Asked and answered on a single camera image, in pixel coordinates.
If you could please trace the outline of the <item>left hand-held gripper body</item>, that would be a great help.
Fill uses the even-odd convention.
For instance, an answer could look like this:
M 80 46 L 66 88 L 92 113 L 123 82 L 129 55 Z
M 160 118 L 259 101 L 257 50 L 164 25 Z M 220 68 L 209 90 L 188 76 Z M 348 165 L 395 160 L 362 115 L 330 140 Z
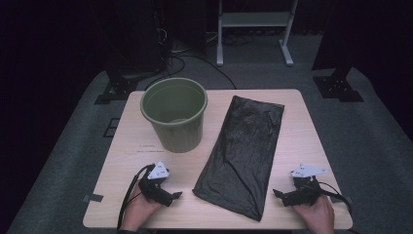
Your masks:
M 149 165 L 143 178 L 138 183 L 142 194 L 157 203 L 162 203 L 162 199 L 171 199 L 171 194 L 164 190 L 161 184 L 169 177 L 169 170 L 160 161 L 157 164 Z

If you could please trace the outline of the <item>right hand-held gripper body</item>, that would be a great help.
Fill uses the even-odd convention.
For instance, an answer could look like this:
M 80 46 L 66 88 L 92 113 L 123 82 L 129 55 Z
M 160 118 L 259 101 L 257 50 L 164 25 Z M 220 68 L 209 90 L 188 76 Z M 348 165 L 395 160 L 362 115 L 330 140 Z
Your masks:
M 290 174 L 296 190 L 293 193 L 292 206 L 301 204 L 313 205 L 320 195 L 319 182 L 317 175 L 326 173 L 326 169 L 301 164 Z

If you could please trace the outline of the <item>black plastic garbage bag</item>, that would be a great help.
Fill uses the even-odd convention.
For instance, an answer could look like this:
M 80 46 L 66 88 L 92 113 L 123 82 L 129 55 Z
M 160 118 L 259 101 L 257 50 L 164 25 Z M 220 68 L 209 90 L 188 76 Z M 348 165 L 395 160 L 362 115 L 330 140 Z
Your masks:
M 261 220 L 283 112 L 281 104 L 234 96 L 193 193 Z

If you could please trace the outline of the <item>green plastic trash bin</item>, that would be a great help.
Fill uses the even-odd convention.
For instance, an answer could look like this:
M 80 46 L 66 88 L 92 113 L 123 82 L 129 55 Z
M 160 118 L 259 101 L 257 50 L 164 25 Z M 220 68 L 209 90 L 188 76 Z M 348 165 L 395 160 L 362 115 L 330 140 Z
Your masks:
M 207 92 L 187 78 L 169 78 L 148 88 L 140 111 L 155 130 L 162 146 L 174 153 L 196 148 L 203 137 Z

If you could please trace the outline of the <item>person's left hand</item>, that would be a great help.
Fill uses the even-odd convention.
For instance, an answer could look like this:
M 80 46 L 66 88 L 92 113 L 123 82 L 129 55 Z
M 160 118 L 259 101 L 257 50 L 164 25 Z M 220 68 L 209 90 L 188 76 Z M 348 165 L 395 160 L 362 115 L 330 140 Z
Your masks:
M 161 207 L 161 204 L 148 200 L 138 190 L 134 191 L 125 209 L 120 230 L 137 232 L 149 217 Z

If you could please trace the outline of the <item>person's right hand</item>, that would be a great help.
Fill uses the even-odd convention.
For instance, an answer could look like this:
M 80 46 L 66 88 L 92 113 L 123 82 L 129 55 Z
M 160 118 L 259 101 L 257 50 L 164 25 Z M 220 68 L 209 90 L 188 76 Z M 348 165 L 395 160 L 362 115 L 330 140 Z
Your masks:
M 334 234 L 335 213 L 325 195 L 320 195 L 311 207 L 293 206 L 313 234 Z

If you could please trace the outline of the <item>black floor tape outline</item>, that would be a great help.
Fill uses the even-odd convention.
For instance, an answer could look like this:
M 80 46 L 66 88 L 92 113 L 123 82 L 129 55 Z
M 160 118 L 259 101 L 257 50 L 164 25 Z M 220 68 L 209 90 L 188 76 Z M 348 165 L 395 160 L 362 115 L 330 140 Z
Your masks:
M 103 133 L 103 136 L 104 137 L 113 137 L 116 133 L 116 130 L 117 130 L 118 126 L 119 126 L 119 123 L 120 123 L 119 118 L 112 118 L 109 121 L 109 123 L 108 123 L 108 125 L 107 125 L 107 127 L 106 127 L 106 129 Z

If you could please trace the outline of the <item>black stand base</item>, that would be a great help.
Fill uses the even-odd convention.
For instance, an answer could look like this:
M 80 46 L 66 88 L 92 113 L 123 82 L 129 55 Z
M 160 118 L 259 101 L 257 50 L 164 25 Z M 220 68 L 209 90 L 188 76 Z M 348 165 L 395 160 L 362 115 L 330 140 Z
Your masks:
M 355 91 L 347 81 L 350 66 L 334 69 L 329 76 L 315 76 L 313 78 L 323 98 L 336 98 L 341 102 L 363 102 L 358 91 Z
M 102 94 L 98 95 L 95 104 L 109 104 L 112 100 L 126 100 L 139 81 L 139 74 L 131 69 L 106 70 L 109 81 Z

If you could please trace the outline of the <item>white metal stand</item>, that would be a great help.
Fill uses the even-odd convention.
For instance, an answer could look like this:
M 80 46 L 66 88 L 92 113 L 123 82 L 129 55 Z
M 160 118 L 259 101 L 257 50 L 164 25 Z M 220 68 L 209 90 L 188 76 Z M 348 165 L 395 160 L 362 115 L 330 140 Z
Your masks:
M 223 57 L 223 29 L 235 27 L 283 27 L 283 38 L 279 41 L 285 64 L 294 64 L 292 56 L 287 48 L 290 31 L 294 22 L 298 0 L 292 0 L 288 12 L 269 13 L 225 13 L 222 7 L 222 0 L 218 0 L 218 23 L 217 23 L 217 45 L 216 64 L 224 64 Z

